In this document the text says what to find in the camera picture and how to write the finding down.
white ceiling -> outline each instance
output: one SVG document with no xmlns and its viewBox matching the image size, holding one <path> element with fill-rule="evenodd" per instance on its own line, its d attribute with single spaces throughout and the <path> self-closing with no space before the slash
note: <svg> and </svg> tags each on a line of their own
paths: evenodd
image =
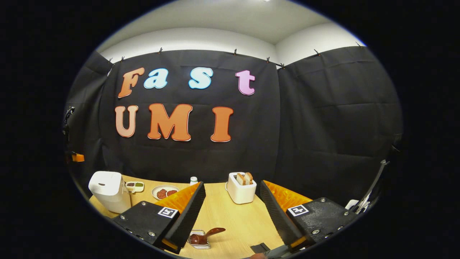
<svg viewBox="0 0 460 259">
<path fill-rule="evenodd" d="M 173 28 L 211 28 L 252 36 L 273 45 L 324 16 L 287 0 L 177 0 L 161 6 L 114 33 L 97 51 L 140 34 Z"/>
</svg>

black curtain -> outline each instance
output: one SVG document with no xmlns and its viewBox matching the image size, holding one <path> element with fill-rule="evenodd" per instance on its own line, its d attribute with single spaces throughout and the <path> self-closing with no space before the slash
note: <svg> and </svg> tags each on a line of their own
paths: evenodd
<svg viewBox="0 0 460 259">
<path fill-rule="evenodd" d="M 343 47 L 278 70 L 280 145 L 274 181 L 345 206 L 362 198 L 402 133 L 385 69 L 366 47 Z"/>
<path fill-rule="evenodd" d="M 71 163 L 69 171 L 84 195 L 91 196 L 88 183 L 94 172 L 103 170 L 102 140 L 98 128 L 98 103 L 107 74 L 113 64 L 93 52 L 76 76 L 64 112 L 75 107 L 68 118 L 69 150 L 83 154 L 85 161 Z"/>
<path fill-rule="evenodd" d="M 123 75 L 143 67 L 129 96 L 118 98 Z M 206 89 L 192 89 L 188 82 L 196 67 L 211 68 L 213 76 Z M 155 69 L 168 70 L 163 88 L 144 87 Z M 249 70 L 255 76 L 252 95 L 238 89 L 236 73 Z M 101 93 L 99 127 L 108 170 L 157 181 L 188 182 L 191 176 L 204 182 L 226 182 L 235 171 L 251 172 L 257 181 L 273 179 L 279 140 L 280 97 L 276 66 L 265 60 L 232 53 L 204 50 L 151 53 L 117 62 Z M 150 132 L 149 105 L 163 104 L 171 116 L 179 104 L 192 105 L 188 132 L 190 141 L 169 137 L 154 140 Z M 120 136 L 115 127 L 115 107 L 137 105 L 136 129 L 131 137 Z M 229 107 L 229 142 L 213 142 L 213 108 Z M 129 113 L 125 111 L 128 128 Z"/>
</svg>

white appliance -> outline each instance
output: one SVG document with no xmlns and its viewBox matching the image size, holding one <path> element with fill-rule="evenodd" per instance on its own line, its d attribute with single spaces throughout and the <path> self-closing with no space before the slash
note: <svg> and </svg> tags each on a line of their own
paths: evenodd
<svg viewBox="0 0 460 259">
<path fill-rule="evenodd" d="M 88 188 L 94 197 L 111 212 L 123 213 L 131 208 L 128 189 L 122 175 L 118 172 L 95 172 L 89 181 Z"/>
<path fill-rule="evenodd" d="M 242 176 L 245 175 L 243 172 L 230 173 L 229 180 L 226 183 L 225 189 L 229 192 L 231 199 L 236 204 L 252 202 L 256 193 L 256 181 L 253 179 L 252 184 L 240 185 L 235 178 L 238 173 L 240 173 Z"/>
</svg>

pink letter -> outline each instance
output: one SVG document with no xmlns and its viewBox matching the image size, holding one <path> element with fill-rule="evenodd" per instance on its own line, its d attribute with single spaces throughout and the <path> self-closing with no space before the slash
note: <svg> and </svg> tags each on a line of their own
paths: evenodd
<svg viewBox="0 0 460 259">
<path fill-rule="evenodd" d="M 251 76 L 251 72 L 249 72 L 249 70 L 238 72 L 235 76 L 238 78 L 238 89 L 242 94 L 254 94 L 255 90 L 249 87 L 249 80 L 254 81 L 256 78 Z"/>
</svg>

letter s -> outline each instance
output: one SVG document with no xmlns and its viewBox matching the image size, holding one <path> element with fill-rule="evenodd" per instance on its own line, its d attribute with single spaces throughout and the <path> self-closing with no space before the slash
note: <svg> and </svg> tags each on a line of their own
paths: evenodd
<svg viewBox="0 0 460 259">
<path fill-rule="evenodd" d="M 190 77 L 192 80 L 189 81 L 190 88 L 205 89 L 211 84 L 211 77 L 213 76 L 213 70 L 206 67 L 197 67 L 192 69 Z"/>
</svg>

